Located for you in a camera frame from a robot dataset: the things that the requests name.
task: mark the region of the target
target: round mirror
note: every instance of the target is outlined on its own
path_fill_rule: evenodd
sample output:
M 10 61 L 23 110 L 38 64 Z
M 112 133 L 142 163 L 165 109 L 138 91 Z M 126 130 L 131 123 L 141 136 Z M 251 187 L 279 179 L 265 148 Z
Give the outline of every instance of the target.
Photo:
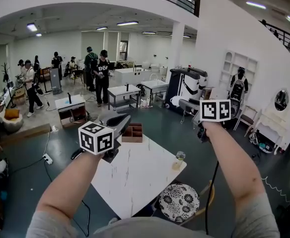
M 286 90 L 281 90 L 275 97 L 275 108 L 283 111 L 289 103 L 289 95 Z

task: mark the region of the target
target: floral patterned stool cushion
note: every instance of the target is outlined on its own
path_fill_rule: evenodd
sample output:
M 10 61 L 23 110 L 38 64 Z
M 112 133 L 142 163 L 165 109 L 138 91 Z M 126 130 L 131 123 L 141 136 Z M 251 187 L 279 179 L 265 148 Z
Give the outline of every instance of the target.
M 162 213 L 172 221 L 183 222 L 199 209 L 199 195 L 185 184 L 171 184 L 159 197 Z

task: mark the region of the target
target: window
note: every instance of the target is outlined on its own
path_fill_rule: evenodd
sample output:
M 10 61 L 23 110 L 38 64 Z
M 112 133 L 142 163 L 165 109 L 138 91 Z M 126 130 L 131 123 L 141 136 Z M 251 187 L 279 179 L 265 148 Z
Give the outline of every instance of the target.
M 120 43 L 120 60 L 127 60 L 127 48 L 129 41 L 121 41 Z

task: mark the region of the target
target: orange pillow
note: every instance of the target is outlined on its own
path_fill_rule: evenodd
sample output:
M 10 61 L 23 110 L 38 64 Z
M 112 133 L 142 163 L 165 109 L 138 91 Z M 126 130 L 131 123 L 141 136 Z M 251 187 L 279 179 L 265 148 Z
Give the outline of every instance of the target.
M 4 118 L 7 120 L 19 118 L 19 109 L 6 109 Z

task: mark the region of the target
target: forearm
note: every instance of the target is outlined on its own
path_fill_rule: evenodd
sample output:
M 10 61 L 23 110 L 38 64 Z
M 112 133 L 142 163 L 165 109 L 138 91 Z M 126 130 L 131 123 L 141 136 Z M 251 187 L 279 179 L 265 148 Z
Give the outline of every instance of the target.
M 225 129 L 219 126 L 208 136 L 236 202 L 265 191 L 258 168 Z
M 99 158 L 82 153 L 48 186 L 37 211 L 47 211 L 63 220 L 72 219 L 95 175 Z

